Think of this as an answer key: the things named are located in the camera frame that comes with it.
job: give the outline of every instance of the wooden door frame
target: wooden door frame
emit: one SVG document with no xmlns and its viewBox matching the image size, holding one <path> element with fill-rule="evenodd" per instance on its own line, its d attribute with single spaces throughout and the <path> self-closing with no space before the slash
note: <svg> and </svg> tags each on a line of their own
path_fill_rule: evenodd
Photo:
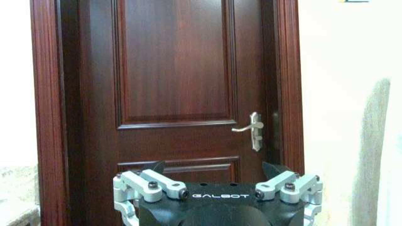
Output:
<svg viewBox="0 0 402 226">
<path fill-rule="evenodd" d="M 298 3 L 296 0 L 264 0 L 263 7 L 263 22 L 274 24 L 263 27 L 264 52 L 270 53 L 264 54 L 264 60 L 275 62 L 264 67 L 267 79 L 271 81 L 267 84 L 267 97 L 278 98 L 276 103 L 267 104 L 267 115 L 279 115 L 278 125 L 267 125 L 270 131 L 279 126 L 278 134 L 268 134 L 270 142 L 275 143 L 275 138 L 279 138 L 272 145 L 278 154 L 268 159 L 303 174 Z M 72 54 L 63 52 L 68 47 L 79 46 L 79 43 L 65 41 L 68 37 L 77 35 L 79 17 L 73 13 L 63 13 L 61 9 L 77 11 L 76 0 L 30 0 L 43 226 L 76 225 L 72 219 L 81 215 L 75 208 L 81 199 L 79 191 L 83 189 L 83 181 L 75 179 L 80 169 L 68 167 L 79 165 L 81 161 L 77 129 L 80 105 L 69 104 L 79 101 L 79 80 L 68 77 L 79 74 L 79 47 L 69 49 Z M 67 26 L 67 33 L 61 32 L 63 26 Z"/>
</svg>

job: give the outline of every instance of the raised door panel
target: raised door panel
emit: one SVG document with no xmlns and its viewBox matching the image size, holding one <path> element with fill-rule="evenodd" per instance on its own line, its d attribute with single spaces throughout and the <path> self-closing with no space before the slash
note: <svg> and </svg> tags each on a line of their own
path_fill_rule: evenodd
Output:
<svg viewBox="0 0 402 226">
<path fill-rule="evenodd" d="M 115 1 L 119 129 L 235 123 L 232 0 Z"/>
<path fill-rule="evenodd" d="M 239 160 L 239 156 L 168 160 L 163 174 L 185 182 L 239 182 Z M 140 170 L 152 162 L 121 162 L 117 168 L 120 172 Z"/>
</svg>

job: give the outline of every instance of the screw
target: screw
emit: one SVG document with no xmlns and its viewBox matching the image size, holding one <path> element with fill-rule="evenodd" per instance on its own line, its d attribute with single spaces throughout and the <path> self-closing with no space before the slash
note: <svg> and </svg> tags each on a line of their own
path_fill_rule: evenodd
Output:
<svg viewBox="0 0 402 226">
<path fill-rule="evenodd" d="M 284 184 L 284 189 L 294 192 L 295 189 L 296 189 L 296 186 L 295 186 L 294 183 L 286 183 Z"/>
<path fill-rule="evenodd" d="M 185 199 L 188 198 L 188 195 L 189 195 L 189 193 L 188 193 L 188 191 L 187 191 L 185 189 L 181 189 L 181 190 L 179 191 L 179 198 L 180 198 L 181 200 L 185 200 Z"/>
<path fill-rule="evenodd" d="M 264 193 L 260 190 L 255 190 L 255 197 L 262 200 L 264 198 Z"/>
<path fill-rule="evenodd" d="M 149 189 L 157 189 L 157 182 L 156 181 L 151 181 L 149 183 L 148 183 L 148 188 Z"/>
</svg>

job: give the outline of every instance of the dark red wooden door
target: dark red wooden door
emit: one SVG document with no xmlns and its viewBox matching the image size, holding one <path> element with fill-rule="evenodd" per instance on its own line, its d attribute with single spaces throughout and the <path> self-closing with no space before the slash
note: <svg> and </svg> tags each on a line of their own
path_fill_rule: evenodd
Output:
<svg viewBox="0 0 402 226">
<path fill-rule="evenodd" d="M 256 182 L 266 118 L 260 0 L 80 1 L 88 225 L 113 225 L 112 177 L 167 160 L 183 181 Z"/>
</svg>

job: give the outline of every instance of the door handle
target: door handle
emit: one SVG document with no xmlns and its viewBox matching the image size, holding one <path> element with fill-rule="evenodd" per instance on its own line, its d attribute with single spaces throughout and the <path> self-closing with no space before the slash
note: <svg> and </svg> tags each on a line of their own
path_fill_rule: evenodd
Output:
<svg viewBox="0 0 402 226">
<path fill-rule="evenodd" d="M 244 132 L 247 130 L 251 131 L 251 143 L 252 143 L 252 150 L 256 152 L 260 150 L 263 146 L 263 130 L 264 124 L 262 123 L 262 116 L 259 113 L 252 112 L 250 115 L 250 125 L 244 128 L 236 129 L 232 128 L 232 132 Z"/>
</svg>

